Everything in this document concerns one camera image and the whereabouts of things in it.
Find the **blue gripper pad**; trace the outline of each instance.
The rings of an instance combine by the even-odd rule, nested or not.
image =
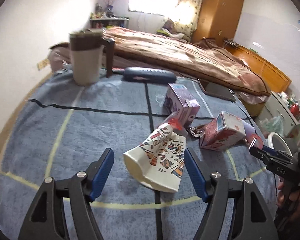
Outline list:
[[[208,199],[206,181],[201,174],[196,161],[192,158],[188,148],[184,153],[184,162],[197,196],[206,202]]]
[[[272,156],[275,156],[275,157],[278,157],[279,156],[279,154],[278,154],[278,152],[276,151],[276,150],[274,150],[274,149],[271,149],[270,147],[267,147],[267,146],[263,146],[263,148],[262,148],[265,152],[267,152],[267,153],[269,153],[270,155],[272,155]]]
[[[89,194],[90,201],[93,202],[97,197],[101,195],[103,187],[108,179],[109,173],[114,163],[114,152],[112,149],[109,150],[106,157],[100,164],[97,173],[92,180],[92,189]]]

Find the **white bucket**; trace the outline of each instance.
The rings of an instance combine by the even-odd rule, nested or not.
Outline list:
[[[272,132],[268,135],[268,145],[271,149],[286,151],[288,155],[292,156],[292,153],[286,142],[279,134],[275,132]]]

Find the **blue blanket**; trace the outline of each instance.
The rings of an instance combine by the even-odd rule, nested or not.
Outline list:
[[[201,105],[193,125],[207,123],[220,111],[227,111],[251,122],[264,140],[238,99],[233,103],[207,96],[189,79],[179,78],[177,82],[184,84]],[[156,203],[154,191],[134,180],[123,162],[122,154],[142,142],[167,116],[163,107],[166,91],[166,85],[130,83],[120,75],[101,77],[98,83],[83,88],[74,83],[72,71],[55,74],[45,82],[21,111],[3,158],[3,233],[11,240],[18,238],[27,209],[45,177],[70,178],[110,147],[115,154],[114,165],[101,196],[91,204],[104,239],[156,239],[158,209],[163,239],[192,239],[207,205],[196,196],[186,169],[179,191],[161,192],[161,202]],[[230,179],[253,177],[274,215],[274,176],[249,154],[247,147],[235,146],[225,152],[203,150],[198,140],[190,137],[186,144],[212,170]],[[229,200],[220,239],[227,238],[232,205]],[[68,200],[65,213],[70,238],[77,239]]]

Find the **cartoon printed cup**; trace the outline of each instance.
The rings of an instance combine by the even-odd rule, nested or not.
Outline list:
[[[183,172],[186,138],[160,125],[139,146],[123,154],[129,173],[142,185],[165,192],[177,192]]]

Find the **brown blanket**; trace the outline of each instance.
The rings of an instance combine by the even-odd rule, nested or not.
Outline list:
[[[114,53],[120,57],[160,65],[252,95],[270,95],[261,77],[212,39],[194,45],[120,27],[108,29],[105,36],[115,40]]]

